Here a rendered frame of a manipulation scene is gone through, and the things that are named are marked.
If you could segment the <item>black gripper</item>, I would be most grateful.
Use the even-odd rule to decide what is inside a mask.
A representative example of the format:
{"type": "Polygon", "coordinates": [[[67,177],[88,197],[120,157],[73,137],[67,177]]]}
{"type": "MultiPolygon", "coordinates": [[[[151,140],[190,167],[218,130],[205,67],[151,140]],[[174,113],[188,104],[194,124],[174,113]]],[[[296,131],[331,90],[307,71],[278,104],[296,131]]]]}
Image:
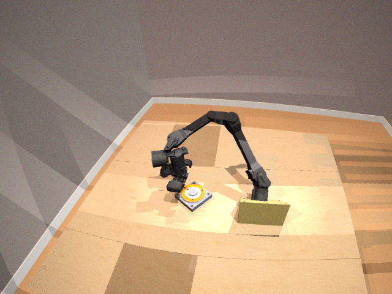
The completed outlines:
{"type": "Polygon", "coordinates": [[[180,193],[185,185],[186,179],[189,175],[187,173],[187,167],[191,168],[192,161],[190,159],[184,159],[184,164],[180,167],[170,166],[173,170],[175,177],[170,180],[166,186],[167,191],[180,193]]]}

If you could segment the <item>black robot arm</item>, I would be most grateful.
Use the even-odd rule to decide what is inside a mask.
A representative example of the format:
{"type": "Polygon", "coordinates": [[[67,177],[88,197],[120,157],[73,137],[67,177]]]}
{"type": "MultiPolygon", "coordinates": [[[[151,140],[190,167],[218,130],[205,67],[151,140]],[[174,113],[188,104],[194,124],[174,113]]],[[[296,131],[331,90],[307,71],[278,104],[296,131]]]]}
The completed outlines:
{"type": "Polygon", "coordinates": [[[242,156],[247,163],[248,170],[245,172],[247,173],[248,179],[250,179],[254,185],[251,200],[267,202],[268,189],[271,185],[271,181],[268,179],[264,168],[262,168],[254,157],[251,147],[242,133],[239,117],[237,113],[233,111],[225,112],[211,110],[207,112],[207,114],[190,123],[188,126],[169,133],[164,149],[151,151],[151,162],[153,168],[161,167],[160,175],[163,178],[168,177],[168,175],[175,176],[173,170],[170,169],[170,166],[182,166],[184,164],[184,155],[188,154],[186,147],[177,147],[179,147],[190,135],[210,122],[224,125],[225,128],[233,135],[242,156]],[[176,149],[172,150],[173,148],[176,149]],[[170,158],[170,164],[167,164],[169,163],[168,157],[170,158]]]}

